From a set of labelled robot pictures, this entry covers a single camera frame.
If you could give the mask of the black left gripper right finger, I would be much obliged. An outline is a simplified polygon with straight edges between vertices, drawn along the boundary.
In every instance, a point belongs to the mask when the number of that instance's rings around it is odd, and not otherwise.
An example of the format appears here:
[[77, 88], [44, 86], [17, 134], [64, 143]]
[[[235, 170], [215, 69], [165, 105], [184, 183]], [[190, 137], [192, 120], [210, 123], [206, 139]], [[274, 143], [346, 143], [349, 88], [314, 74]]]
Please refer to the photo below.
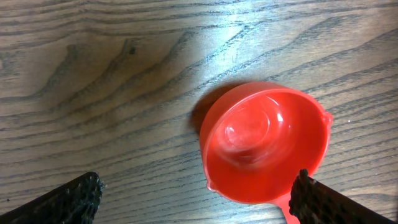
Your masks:
[[293, 182], [289, 213], [304, 224], [395, 224], [311, 178], [306, 169]]

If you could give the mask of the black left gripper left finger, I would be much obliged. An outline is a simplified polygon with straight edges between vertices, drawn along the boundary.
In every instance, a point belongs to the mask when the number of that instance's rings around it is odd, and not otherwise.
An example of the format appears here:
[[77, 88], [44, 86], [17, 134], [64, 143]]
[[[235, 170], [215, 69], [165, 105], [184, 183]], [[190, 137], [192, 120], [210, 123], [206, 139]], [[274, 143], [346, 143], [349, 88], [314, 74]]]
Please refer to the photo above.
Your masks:
[[105, 184], [87, 172], [56, 189], [1, 215], [3, 224], [92, 224]]

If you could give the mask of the red measuring scoop blue handle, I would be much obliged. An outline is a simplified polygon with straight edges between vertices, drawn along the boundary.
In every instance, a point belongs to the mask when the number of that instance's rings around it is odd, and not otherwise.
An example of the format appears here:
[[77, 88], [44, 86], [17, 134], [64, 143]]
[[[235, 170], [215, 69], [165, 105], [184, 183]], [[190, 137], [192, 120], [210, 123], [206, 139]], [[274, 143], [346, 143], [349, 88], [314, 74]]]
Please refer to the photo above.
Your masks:
[[287, 223], [293, 182], [314, 174], [331, 138], [333, 116], [312, 96], [269, 82], [239, 85], [219, 97], [200, 129], [210, 191], [244, 204], [278, 206]]

